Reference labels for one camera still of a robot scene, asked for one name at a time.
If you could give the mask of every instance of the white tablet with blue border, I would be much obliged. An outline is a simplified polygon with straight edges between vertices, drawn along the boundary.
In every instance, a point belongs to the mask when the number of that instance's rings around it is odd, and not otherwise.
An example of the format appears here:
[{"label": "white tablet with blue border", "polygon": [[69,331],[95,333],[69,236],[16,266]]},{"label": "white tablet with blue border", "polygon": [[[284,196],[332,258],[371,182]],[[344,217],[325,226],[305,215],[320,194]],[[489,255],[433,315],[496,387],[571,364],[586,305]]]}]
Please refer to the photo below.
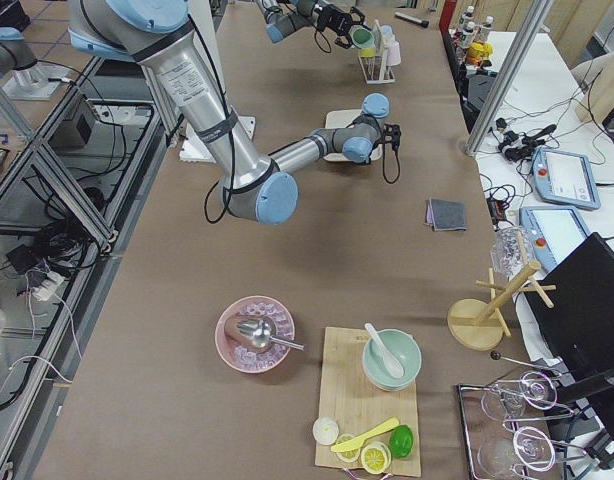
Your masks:
[{"label": "white tablet with blue border", "polygon": [[534,152],[532,163],[536,193],[544,201],[585,210],[600,208],[598,189],[586,155],[541,147]]},{"label": "white tablet with blue border", "polygon": [[522,207],[520,224],[529,234],[536,259],[551,272],[590,235],[576,207]]}]

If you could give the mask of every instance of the wooden cutting board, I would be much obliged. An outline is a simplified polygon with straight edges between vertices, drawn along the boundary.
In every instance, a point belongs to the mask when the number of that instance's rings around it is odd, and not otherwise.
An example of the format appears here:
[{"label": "wooden cutting board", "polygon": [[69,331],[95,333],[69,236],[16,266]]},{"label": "wooden cutting board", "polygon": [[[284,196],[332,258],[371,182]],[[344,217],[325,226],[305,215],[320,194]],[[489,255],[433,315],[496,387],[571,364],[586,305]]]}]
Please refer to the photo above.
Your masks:
[{"label": "wooden cutting board", "polygon": [[[394,475],[420,477],[416,384],[399,392],[385,392],[373,386],[365,377],[361,363],[368,340],[369,334],[364,330],[337,327],[325,330],[318,416],[335,419],[340,433],[352,435],[360,435],[389,417],[397,417],[401,425],[409,425],[414,433],[414,448],[406,458],[394,458],[387,471]],[[389,436],[390,433],[385,433],[372,440],[389,444]],[[362,468],[360,460],[344,463],[323,445],[316,445],[316,465]]]}]

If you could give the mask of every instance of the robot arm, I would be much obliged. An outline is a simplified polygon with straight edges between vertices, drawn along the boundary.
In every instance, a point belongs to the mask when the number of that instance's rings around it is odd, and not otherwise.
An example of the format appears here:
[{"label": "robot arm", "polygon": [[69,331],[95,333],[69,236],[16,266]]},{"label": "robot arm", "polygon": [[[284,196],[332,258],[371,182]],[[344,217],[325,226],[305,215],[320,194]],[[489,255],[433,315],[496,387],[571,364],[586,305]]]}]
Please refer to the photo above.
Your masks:
[{"label": "robot arm", "polygon": [[347,13],[327,0],[291,0],[296,10],[283,14],[276,0],[256,0],[256,3],[265,18],[267,35],[273,43],[280,42],[303,27],[313,26],[319,32],[327,28],[333,30],[337,35],[334,43],[350,48],[352,45],[359,46],[353,35],[355,28],[371,32],[365,26],[365,15],[356,7],[351,7]]},{"label": "robot arm", "polygon": [[284,222],[298,200],[292,172],[334,151],[364,163],[383,137],[389,102],[374,94],[351,127],[316,130],[271,156],[261,154],[194,48],[185,0],[70,0],[70,8],[70,34],[77,48],[154,71],[223,170],[218,192],[232,215],[265,224]]},{"label": "robot arm", "polygon": [[22,34],[12,27],[0,27],[0,79],[12,70],[22,88],[41,87],[47,83],[47,76]]}]

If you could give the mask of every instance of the pink bowl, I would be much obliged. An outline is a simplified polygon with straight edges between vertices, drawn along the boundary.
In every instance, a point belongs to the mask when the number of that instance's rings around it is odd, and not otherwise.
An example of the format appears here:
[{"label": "pink bowl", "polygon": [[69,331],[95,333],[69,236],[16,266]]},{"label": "pink bowl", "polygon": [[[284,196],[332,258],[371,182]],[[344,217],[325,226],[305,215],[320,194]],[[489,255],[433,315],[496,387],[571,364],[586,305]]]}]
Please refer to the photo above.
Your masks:
[{"label": "pink bowl", "polygon": [[274,344],[264,353],[247,350],[236,340],[225,335],[225,322],[234,315],[266,315],[276,325],[276,335],[294,339],[294,319],[289,310],[270,297],[252,296],[241,298],[232,303],[218,319],[216,324],[216,349],[223,361],[231,368],[244,373],[262,373],[271,370],[289,354],[289,348]]}]

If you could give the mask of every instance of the white spoon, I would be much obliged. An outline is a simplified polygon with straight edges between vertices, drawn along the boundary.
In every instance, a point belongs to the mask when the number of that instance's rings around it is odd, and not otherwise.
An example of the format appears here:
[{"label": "white spoon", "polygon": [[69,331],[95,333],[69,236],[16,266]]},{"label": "white spoon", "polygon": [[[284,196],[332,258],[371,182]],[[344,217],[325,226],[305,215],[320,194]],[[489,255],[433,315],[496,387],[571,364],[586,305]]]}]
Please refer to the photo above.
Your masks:
[{"label": "white spoon", "polygon": [[403,376],[405,375],[405,369],[403,368],[403,364],[398,361],[398,359],[394,356],[393,353],[387,350],[387,347],[378,335],[378,332],[376,331],[374,326],[371,323],[366,323],[365,330],[367,330],[371,339],[376,342],[376,345],[378,345],[380,353],[383,357],[383,362],[385,363],[385,368],[387,369],[387,373],[389,373],[394,378],[403,378]]}]

